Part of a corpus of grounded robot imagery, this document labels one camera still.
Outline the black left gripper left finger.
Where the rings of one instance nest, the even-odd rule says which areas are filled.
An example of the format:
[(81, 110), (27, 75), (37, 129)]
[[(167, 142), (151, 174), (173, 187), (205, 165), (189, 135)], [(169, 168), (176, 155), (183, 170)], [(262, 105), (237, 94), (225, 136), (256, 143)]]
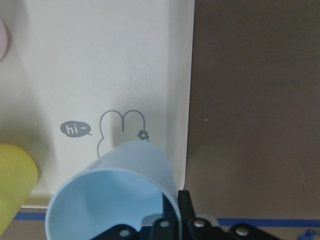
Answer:
[(180, 219), (161, 217), (151, 225), (136, 230), (127, 224), (118, 224), (91, 238), (92, 240), (179, 240)]

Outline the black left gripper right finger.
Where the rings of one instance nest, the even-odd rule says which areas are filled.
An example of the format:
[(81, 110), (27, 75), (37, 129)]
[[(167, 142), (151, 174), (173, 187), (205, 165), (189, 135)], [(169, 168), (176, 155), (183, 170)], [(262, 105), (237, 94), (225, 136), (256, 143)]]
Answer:
[(180, 190), (177, 200), (182, 240), (279, 240), (278, 237), (246, 223), (235, 224), (228, 231), (213, 226), (205, 218), (196, 216), (191, 195), (187, 190)]

